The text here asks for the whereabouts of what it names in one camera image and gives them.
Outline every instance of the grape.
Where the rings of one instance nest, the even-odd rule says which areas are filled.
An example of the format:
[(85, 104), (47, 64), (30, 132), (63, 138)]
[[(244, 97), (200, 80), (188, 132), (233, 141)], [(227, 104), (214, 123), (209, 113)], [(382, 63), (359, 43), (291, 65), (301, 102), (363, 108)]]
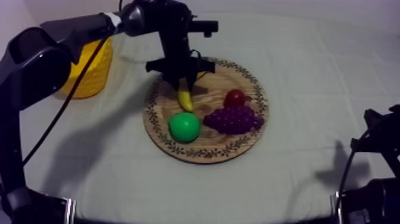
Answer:
[(256, 117), (252, 108), (245, 105), (216, 109), (204, 117), (203, 124), (228, 135), (244, 134), (261, 129), (264, 124), (262, 117)]

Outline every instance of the table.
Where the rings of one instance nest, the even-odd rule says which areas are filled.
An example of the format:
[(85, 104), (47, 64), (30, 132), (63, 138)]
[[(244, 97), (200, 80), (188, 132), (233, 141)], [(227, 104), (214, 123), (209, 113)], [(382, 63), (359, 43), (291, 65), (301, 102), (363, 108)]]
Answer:
[[(77, 200), (78, 217), (118, 223), (281, 223), (326, 216), (363, 111), (399, 102), (400, 41), (345, 24), (264, 14), (204, 14), (204, 56), (247, 68), (264, 86), (270, 118), (246, 154), (212, 166), (182, 163), (145, 132), (142, 105), (162, 57), (157, 34), (114, 38), (105, 89), (72, 101), (26, 166), (29, 187)], [(21, 113), (24, 156), (62, 104), (49, 97)], [(348, 188), (392, 176), (379, 155), (357, 154)]]

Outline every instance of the yellow container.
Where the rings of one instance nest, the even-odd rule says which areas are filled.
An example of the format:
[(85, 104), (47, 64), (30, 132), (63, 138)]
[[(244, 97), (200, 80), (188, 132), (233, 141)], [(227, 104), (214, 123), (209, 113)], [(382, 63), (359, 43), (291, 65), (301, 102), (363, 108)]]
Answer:
[[(77, 65), (71, 65), (71, 73), (68, 81), (61, 88), (61, 92), (68, 95), (72, 86), (81, 73), (83, 67), (89, 61), (90, 56), (95, 51), (100, 41), (89, 43), (83, 47), (82, 54)], [(83, 76), (73, 98), (87, 98), (98, 94), (105, 86), (108, 71), (110, 69), (111, 59), (113, 57), (113, 48), (111, 38), (109, 38), (100, 49), (98, 55), (89, 66), (86, 74)]]

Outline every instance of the round wooden plate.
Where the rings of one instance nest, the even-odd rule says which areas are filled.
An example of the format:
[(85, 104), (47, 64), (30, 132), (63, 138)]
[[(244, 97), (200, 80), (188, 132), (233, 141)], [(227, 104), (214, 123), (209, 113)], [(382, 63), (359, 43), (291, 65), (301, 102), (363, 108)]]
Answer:
[(179, 106), (177, 92), (161, 76), (151, 86), (144, 110), (146, 131), (155, 144), (168, 155), (179, 160), (199, 163), (221, 163), (231, 160), (249, 150), (260, 138), (267, 124), (268, 101), (260, 83), (240, 65), (221, 58), (206, 58), (215, 62), (215, 74), (206, 74), (199, 79), (191, 92), (193, 114), (203, 121), (204, 116), (223, 107), (227, 92), (241, 89), (251, 97), (250, 106), (257, 116), (264, 118), (260, 130), (243, 135), (223, 135), (202, 124), (199, 138), (190, 144), (176, 142), (170, 135), (168, 120), (183, 112)]

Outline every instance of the banana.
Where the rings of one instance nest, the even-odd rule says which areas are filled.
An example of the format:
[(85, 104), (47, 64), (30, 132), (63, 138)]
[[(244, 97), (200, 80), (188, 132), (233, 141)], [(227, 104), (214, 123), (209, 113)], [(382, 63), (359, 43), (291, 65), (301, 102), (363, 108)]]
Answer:
[[(201, 79), (207, 72), (197, 73), (197, 80)], [(178, 102), (180, 106), (187, 112), (193, 112), (192, 99), (190, 91), (185, 79), (179, 80)]]

